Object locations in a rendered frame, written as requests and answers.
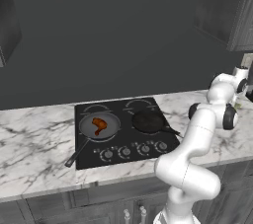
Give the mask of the brown chicken drumstick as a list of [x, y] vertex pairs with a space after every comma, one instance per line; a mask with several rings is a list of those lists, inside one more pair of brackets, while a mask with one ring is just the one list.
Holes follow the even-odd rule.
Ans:
[[92, 123], [97, 126], [97, 130], [95, 131], [95, 135], [98, 136], [100, 132], [107, 128], [108, 124], [101, 118], [94, 117]]

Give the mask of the black frying pan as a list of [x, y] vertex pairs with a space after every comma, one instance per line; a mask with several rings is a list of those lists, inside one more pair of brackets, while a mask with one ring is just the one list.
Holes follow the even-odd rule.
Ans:
[[136, 112], [131, 118], [132, 126], [147, 134], [168, 132], [180, 136], [181, 133], [173, 129], [162, 112], [142, 110]]

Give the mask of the grey frying pan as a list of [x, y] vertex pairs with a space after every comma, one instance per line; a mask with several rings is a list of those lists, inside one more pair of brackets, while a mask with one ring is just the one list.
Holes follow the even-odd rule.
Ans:
[[[97, 126], [92, 123], [94, 117], [101, 118], [108, 124], [107, 128], [102, 130], [98, 136], [95, 135]], [[78, 129], [85, 137], [85, 140], [77, 147], [72, 156], [66, 161], [65, 166], [67, 168], [72, 166], [89, 142], [104, 143], [115, 137], [121, 129], [121, 121], [111, 112], [94, 112], [84, 116], [80, 120]]]

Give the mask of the grey hob knob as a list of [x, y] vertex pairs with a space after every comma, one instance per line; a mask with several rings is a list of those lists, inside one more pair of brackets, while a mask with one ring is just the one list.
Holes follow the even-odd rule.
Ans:
[[168, 146], [163, 141], [158, 141], [154, 144], [154, 148], [159, 153], [166, 153], [168, 151]]
[[111, 162], [112, 158], [114, 156], [114, 153], [110, 149], [105, 149], [100, 153], [100, 158], [103, 162]]
[[130, 150], [127, 146], [123, 146], [118, 150], [118, 154], [122, 159], [128, 159], [130, 156]]
[[150, 152], [150, 148], [145, 144], [145, 143], [141, 143], [137, 146], [137, 152], [141, 155], [141, 156], [148, 156], [149, 152]]

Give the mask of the dark grey drawer front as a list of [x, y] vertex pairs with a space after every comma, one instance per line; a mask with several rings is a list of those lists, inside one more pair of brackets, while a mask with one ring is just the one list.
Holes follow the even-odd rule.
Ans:
[[83, 188], [75, 190], [72, 195], [75, 206], [80, 207], [165, 191], [168, 187], [168, 185], [157, 178], [147, 178], [106, 186]]

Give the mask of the dark grey cupboard door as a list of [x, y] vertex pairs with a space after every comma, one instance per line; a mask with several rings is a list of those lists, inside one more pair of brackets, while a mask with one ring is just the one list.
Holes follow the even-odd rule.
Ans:
[[36, 218], [36, 224], [126, 224], [125, 211], [133, 213], [130, 200], [118, 200], [79, 207], [50, 217]]
[[202, 224], [253, 224], [253, 160], [211, 167], [221, 181], [214, 200], [198, 201], [193, 213]]
[[163, 209], [166, 201], [166, 192], [149, 194], [135, 199], [133, 201], [133, 224], [140, 224], [141, 222], [141, 206], [146, 210], [145, 224], [152, 224], [156, 215]]
[[24, 200], [0, 203], [0, 224], [36, 224]]

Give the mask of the dark upper cupboard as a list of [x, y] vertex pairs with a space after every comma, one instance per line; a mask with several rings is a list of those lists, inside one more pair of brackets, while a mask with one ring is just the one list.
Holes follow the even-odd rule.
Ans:
[[199, 0], [194, 25], [229, 51], [253, 51], [253, 0]]

